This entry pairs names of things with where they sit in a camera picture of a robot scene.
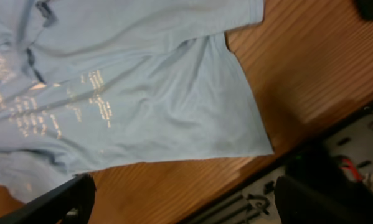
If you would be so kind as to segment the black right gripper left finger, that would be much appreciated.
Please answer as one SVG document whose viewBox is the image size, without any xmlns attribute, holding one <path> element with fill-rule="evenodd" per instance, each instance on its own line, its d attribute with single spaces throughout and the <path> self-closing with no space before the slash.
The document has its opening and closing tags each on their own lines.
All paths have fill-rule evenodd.
<svg viewBox="0 0 373 224">
<path fill-rule="evenodd" d="M 0 217 L 0 224 L 86 224 L 95 204 L 95 193 L 93 177 L 77 175 L 22 208 Z"/>
</svg>

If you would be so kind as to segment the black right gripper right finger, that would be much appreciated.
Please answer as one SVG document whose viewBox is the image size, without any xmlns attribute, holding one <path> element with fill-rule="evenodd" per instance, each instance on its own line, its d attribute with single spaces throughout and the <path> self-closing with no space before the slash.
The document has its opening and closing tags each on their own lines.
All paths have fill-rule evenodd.
<svg viewBox="0 0 373 224">
<path fill-rule="evenodd" d="M 280 177 L 275 205 L 282 223 L 373 224 L 373 194 L 358 183 L 324 194 L 291 177 Z"/>
</svg>

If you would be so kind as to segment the light blue t-shirt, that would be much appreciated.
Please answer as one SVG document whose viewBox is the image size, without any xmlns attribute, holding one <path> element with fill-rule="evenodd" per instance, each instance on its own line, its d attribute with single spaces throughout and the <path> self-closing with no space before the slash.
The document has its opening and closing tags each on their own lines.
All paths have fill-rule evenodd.
<svg viewBox="0 0 373 224">
<path fill-rule="evenodd" d="M 74 175 L 272 153 L 225 32 L 262 0 L 0 0 L 0 185 L 27 203 Z"/>
</svg>

